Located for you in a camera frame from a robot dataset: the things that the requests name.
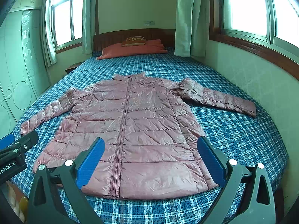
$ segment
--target zipper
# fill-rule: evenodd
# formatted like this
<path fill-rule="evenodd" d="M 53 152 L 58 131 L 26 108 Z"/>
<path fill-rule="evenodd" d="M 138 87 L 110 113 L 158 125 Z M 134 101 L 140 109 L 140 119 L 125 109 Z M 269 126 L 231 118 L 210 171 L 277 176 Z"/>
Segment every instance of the zipper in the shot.
<path fill-rule="evenodd" d="M 119 188 L 117 188 L 117 186 L 119 185 L 120 182 L 121 160 L 122 160 L 121 157 L 122 157 L 122 150 L 124 144 L 124 132 L 126 126 L 128 104 L 130 99 L 131 84 L 132 84 L 132 78 L 129 78 L 127 92 L 126 92 L 124 113 L 121 119 L 119 135 L 116 140 L 116 150 L 115 150 L 114 164 L 113 164 L 111 183 L 110 183 L 110 196 L 117 197 L 117 198 L 119 198 Z"/>

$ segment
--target nightstand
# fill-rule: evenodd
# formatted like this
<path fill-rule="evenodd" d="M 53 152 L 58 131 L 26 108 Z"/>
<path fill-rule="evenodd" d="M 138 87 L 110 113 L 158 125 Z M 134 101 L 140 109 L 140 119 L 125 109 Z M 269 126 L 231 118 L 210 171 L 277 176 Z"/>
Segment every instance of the nightstand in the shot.
<path fill-rule="evenodd" d="M 71 65 L 70 67 L 66 68 L 64 71 L 66 74 L 70 73 L 71 71 L 75 70 L 79 65 L 81 65 L 83 62 L 78 62 L 74 65 Z"/>

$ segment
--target pillow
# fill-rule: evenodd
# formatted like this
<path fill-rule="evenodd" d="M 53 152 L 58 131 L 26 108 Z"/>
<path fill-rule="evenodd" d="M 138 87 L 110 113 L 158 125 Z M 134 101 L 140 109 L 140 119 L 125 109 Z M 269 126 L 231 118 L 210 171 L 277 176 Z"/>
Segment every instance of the pillow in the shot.
<path fill-rule="evenodd" d="M 135 36 L 126 38 L 125 41 L 121 44 L 121 46 L 134 46 L 134 45 L 144 45 L 146 44 L 145 37 L 142 36 Z"/>
<path fill-rule="evenodd" d="M 96 60 L 123 57 L 129 55 L 161 54 L 168 53 L 161 44 L 161 40 L 148 40 L 145 45 L 121 46 L 122 43 L 113 44 L 103 49 L 102 55 Z"/>

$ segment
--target light switch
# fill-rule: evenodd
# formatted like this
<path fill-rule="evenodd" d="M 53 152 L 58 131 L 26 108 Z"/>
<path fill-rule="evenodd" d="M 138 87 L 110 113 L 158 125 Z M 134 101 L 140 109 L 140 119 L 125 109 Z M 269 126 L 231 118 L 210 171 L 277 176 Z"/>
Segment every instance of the light switch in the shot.
<path fill-rule="evenodd" d="M 145 21 L 144 25 L 155 25 L 155 21 Z"/>

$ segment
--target jacket collar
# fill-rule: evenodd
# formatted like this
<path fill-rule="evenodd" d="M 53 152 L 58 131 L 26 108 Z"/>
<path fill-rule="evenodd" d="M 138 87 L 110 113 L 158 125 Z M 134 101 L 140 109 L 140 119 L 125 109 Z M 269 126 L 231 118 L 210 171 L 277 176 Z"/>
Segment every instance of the jacket collar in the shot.
<path fill-rule="evenodd" d="M 133 75 L 127 75 L 127 76 L 122 76 L 119 74 L 114 74 L 112 79 L 116 81 L 128 81 L 129 78 L 132 79 L 132 81 L 142 81 L 146 77 L 145 71 L 139 74 L 133 74 Z"/>

